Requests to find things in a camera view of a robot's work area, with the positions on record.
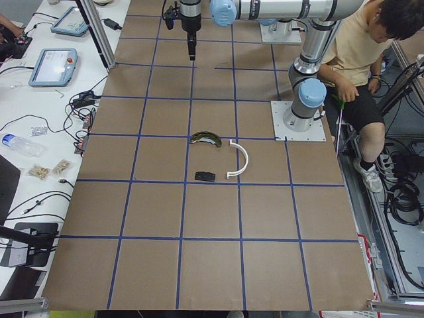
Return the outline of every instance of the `white curved object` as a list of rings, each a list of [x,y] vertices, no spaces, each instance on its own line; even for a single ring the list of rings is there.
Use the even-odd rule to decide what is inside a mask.
[[[230,147],[235,147],[235,148],[239,149],[239,150],[243,153],[243,155],[244,155],[244,159],[246,160],[246,163],[244,163],[243,168],[241,168],[240,170],[237,170],[237,171],[234,171],[234,172],[230,172],[230,171],[228,171],[228,172],[227,172],[227,180],[228,180],[230,177],[235,177],[235,176],[238,176],[239,174],[242,174],[242,173],[246,170],[247,165],[248,165],[248,163],[249,163],[249,156],[248,156],[248,154],[247,154],[246,149],[244,149],[241,145],[236,144],[235,142],[233,142],[233,140],[232,140],[232,139],[230,139]]]

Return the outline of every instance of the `bottle label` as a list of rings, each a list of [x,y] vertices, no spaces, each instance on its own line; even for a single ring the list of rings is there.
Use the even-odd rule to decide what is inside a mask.
[[[9,143],[13,139],[13,137],[15,136],[13,136],[12,134],[6,134],[1,140],[1,143],[4,144],[5,146],[10,147]]]

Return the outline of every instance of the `dark green curved object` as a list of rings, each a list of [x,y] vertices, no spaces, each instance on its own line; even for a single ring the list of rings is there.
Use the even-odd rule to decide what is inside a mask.
[[[214,144],[216,147],[221,147],[223,145],[221,137],[210,131],[199,131],[193,134],[190,137],[190,144],[194,144],[195,142],[208,142]]]

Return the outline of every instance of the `blue joint cap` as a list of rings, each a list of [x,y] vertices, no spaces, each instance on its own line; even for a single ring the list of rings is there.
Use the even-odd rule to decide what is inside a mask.
[[[327,89],[316,78],[308,78],[300,84],[299,99],[308,108],[318,108],[324,103]]]
[[[209,4],[212,21],[220,27],[231,25],[236,20],[237,9],[233,0],[212,0]]]
[[[271,19],[271,18],[269,18],[269,19],[258,19],[258,22],[261,25],[264,25],[265,27],[267,27],[268,25],[273,25],[274,23],[276,23],[277,19]]]

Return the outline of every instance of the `person's arm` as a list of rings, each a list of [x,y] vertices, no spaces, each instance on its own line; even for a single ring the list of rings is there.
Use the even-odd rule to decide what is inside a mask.
[[[20,36],[23,32],[23,29],[14,25],[7,17],[2,15],[1,13],[0,13],[0,25],[4,25],[6,28],[8,28],[10,31],[13,32],[13,35],[15,35],[16,37]]]
[[[336,86],[337,93],[342,101],[354,101],[356,96],[359,96],[358,90],[351,81],[349,81],[339,73],[333,71],[331,67],[326,64],[321,64],[317,77],[320,80],[325,80],[329,81],[330,83],[333,83]]]
[[[370,65],[370,72],[371,72],[371,79],[370,83],[368,84],[368,90],[371,92],[371,94],[374,94],[377,92],[377,89],[380,86],[380,77],[373,77],[373,76],[380,76],[382,73],[382,61],[383,61],[383,54],[380,55],[380,57]]]

